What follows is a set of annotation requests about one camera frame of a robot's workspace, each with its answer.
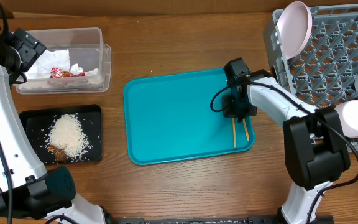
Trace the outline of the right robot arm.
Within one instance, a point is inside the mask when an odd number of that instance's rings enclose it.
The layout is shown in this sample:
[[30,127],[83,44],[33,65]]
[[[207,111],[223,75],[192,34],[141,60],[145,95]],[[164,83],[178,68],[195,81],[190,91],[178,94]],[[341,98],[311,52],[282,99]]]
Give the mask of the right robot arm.
[[340,187],[337,180],[350,168],[345,139],[334,108],[318,109],[284,90],[265,70],[224,68],[230,94],[223,96],[225,117],[243,121],[265,111],[284,133],[285,166],[292,179],[287,200],[269,223],[333,223],[318,217],[324,194]]

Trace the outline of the wooden chopstick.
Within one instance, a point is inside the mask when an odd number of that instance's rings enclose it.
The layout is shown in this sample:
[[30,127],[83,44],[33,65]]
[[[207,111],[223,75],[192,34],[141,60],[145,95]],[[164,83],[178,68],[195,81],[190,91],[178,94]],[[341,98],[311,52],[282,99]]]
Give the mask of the wooden chopstick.
[[245,118],[242,120],[242,123],[243,123],[243,126],[244,126],[244,131],[245,131],[245,134],[246,134],[247,141],[250,141],[249,132],[248,132],[248,129],[247,129],[247,123],[246,123]]
[[237,148],[237,140],[236,140],[236,120],[232,118],[232,134],[233,134],[233,145],[234,149]]

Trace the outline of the large white plate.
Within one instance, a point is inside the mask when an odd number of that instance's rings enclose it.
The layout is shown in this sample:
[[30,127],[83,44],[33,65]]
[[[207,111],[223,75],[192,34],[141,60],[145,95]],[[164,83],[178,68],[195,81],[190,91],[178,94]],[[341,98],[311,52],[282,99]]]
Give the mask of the large white plate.
[[308,43],[312,30],[312,15],[301,1],[289,4],[277,21],[282,40],[281,49],[287,60],[299,55]]

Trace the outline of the large white paper napkin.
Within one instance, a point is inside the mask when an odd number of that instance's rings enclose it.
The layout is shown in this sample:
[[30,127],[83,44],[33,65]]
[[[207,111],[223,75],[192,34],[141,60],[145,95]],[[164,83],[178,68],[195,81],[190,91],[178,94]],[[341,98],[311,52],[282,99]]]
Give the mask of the large white paper napkin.
[[25,75],[28,79],[49,78],[52,68],[62,70],[70,69],[70,53],[69,50],[46,50],[31,66]]

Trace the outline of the pink bowl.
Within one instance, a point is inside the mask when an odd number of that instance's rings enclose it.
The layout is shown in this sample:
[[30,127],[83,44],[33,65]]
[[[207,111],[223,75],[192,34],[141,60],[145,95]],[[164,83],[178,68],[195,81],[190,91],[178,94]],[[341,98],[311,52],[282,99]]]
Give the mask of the pink bowl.
[[341,103],[335,110],[339,115],[343,134],[349,138],[358,138],[358,100]]

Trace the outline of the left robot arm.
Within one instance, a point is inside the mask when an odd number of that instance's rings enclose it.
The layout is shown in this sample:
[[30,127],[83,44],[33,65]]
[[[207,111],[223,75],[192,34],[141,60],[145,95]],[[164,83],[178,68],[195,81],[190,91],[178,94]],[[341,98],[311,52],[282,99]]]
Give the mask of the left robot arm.
[[65,166],[47,170],[34,152],[11,93],[45,46],[23,29],[0,22],[0,217],[31,217],[47,223],[112,223],[112,216],[76,192]]

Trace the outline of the red snack wrapper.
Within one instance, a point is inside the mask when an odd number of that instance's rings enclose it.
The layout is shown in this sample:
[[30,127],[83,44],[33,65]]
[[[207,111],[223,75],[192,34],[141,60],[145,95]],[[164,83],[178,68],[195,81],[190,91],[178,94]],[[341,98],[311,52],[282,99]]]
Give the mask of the red snack wrapper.
[[85,72],[74,74],[55,67],[53,67],[50,72],[50,78],[68,78],[68,77],[84,77],[84,76],[85,76]]

